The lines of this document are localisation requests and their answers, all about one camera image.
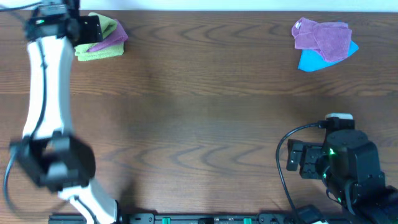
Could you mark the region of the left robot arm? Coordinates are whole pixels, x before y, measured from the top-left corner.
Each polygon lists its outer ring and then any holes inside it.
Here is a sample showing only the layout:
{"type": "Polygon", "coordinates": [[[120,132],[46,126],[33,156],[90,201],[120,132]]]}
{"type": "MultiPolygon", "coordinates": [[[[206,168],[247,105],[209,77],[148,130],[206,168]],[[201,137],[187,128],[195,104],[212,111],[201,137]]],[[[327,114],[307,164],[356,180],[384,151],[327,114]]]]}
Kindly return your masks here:
{"type": "Polygon", "coordinates": [[[72,204],[86,223],[119,223],[118,202],[95,179],[93,150],[73,133],[70,71],[75,47],[102,40],[98,16],[81,16],[79,0],[41,1],[24,22],[30,98],[22,139],[10,143],[33,183],[72,204]]]}

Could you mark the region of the light green microfiber cloth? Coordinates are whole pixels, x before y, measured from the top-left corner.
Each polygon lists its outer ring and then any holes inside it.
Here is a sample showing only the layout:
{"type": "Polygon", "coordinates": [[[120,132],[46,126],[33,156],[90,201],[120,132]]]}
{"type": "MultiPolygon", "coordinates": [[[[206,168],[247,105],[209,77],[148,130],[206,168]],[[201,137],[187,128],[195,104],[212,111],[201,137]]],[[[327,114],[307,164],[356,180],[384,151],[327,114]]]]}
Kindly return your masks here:
{"type": "Polygon", "coordinates": [[[79,44],[75,47],[75,55],[83,56],[86,53],[94,53],[104,48],[110,47],[113,43],[113,40],[110,39],[110,36],[116,32],[119,23],[117,20],[112,18],[103,16],[101,14],[90,12],[88,17],[91,19],[92,17],[96,17],[99,20],[99,27],[101,28],[101,36],[102,41],[94,41],[93,43],[88,44],[79,44]]]}

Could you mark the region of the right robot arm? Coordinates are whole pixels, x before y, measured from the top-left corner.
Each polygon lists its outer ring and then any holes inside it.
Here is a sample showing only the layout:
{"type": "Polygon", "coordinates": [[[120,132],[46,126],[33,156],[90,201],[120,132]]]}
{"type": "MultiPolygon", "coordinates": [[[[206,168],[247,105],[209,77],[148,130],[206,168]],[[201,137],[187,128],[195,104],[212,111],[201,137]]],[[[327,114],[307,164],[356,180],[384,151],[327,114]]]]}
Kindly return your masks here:
{"type": "Polygon", "coordinates": [[[288,171],[318,179],[350,214],[365,223],[397,223],[397,189],[386,185],[377,146],[355,129],[328,133],[322,143],[290,139],[288,171]]]}

